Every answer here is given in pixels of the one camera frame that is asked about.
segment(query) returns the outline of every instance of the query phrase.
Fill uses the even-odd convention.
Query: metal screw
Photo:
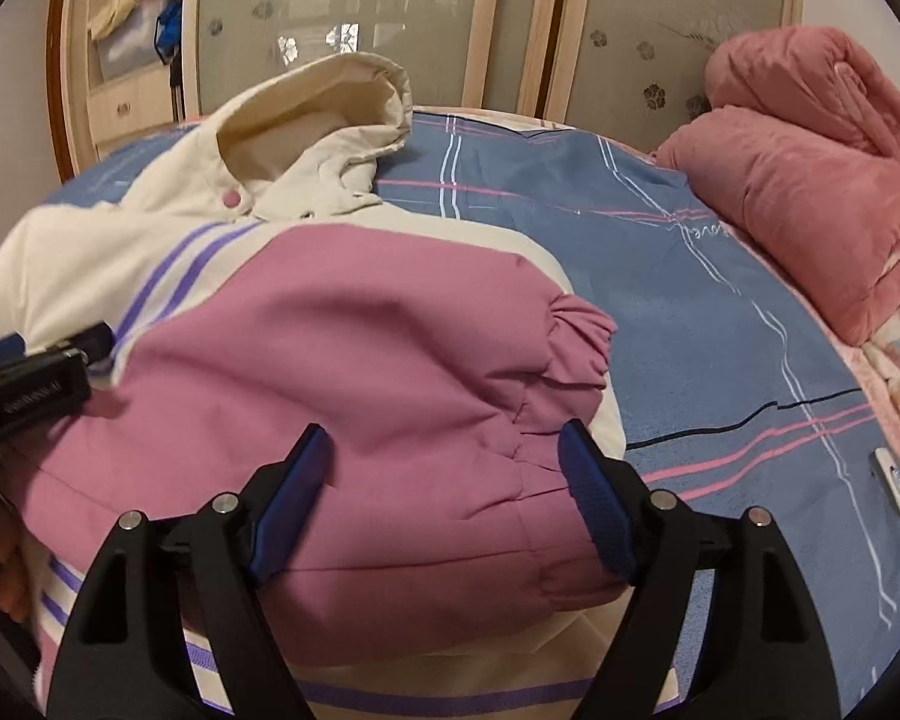
[[[124,512],[120,515],[120,519],[117,520],[117,524],[125,531],[132,531],[143,521],[144,515],[140,514],[140,512]]]
[[[677,507],[677,496],[669,490],[654,490],[650,493],[650,504],[661,512],[669,512]]]
[[[223,493],[213,499],[213,511],[217,514],[230,514],[240,505],[240,498],[233,493]]]
[[[746,513],[746,516],[749,517],[749,520],[758,528],[766,528],[770,522],[773,522],[773,517],[770,516],[770,512],[766,509],[761,509],[759,506],[754,506]]]

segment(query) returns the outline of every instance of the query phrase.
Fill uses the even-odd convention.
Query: pink fabric
[[[834,28],[749,33],[706,69],[714,106],[656,153],[859,346],[900,306],[900,93]]]
[[[510,634],[624,589],[556,451],[601,402],[614,329],[516,255],[296,228],[147,333],[49,449],[17,445],[11,495],[86,570],[120,512],[195,511],[319,422],[332,478],[262,593],[284,655],[352,664]]]

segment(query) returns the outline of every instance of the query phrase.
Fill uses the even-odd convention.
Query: white clip
[[[887,484],[887,490],[890,492],[890,498],[893,498],[893,504],[900,514],[900,468],[899,464],[885,446],[874,450],[874,461],[880,469],[883,481]]]

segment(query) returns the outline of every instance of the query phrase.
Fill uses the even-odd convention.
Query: black line on bed sheet
[[[764,403],[759,409],[757,409],[746,419],[742,419],[734,425],[725,425],[724,427],[714,428],[690,428],[688,430],[678,430],[675,433],[668,433],[664,436],[657,436],[655,439],[647,439],[642,440],[642,442],[629,443],[628,445],[626,445],[626,451],[643,449],[645,446],[653,446],[663,442],[672,442],[672,440],[675,439],[685,439],[687,436],[712,436],[716,433],[732,433],[734,430],[739,430],[740,428],[742,428],[751,420],[756,419],[761,413],[765,412],[765,410],[771,409],[774,406],[779,412],[784,412],[787,409],[795,409],[797,408],[797,406],[810,406],[814,403],[823,403],[823,401],[826,400],[833,400],[834,398],[849,395],[851,392],[860,391],[861,389],[859,388],[859,386],[854,386],[851,389],[841,389],[839,392],[834,392],[834,394],[822,395],[821,397],[813,397],[809,400],[797,400],[793,403],[785,403],[784,405],[780,405],[779,401],[772,400],[769,403]]]

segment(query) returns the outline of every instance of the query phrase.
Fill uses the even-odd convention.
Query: bed
[[[50,202],[119,201],[184,131],[121,149]],[[869,459],[879,446],[900,453],[899,425],[874,372],[681,173],[607,139],[538,119],[418,111],[376,191],[418,213],[525,233],[616,320],[610,375],[626,459],[700,511],[770,509],[852,709],[900,649],[900,517]],[[703,576],[674,661],[683,688],[706,622]]]

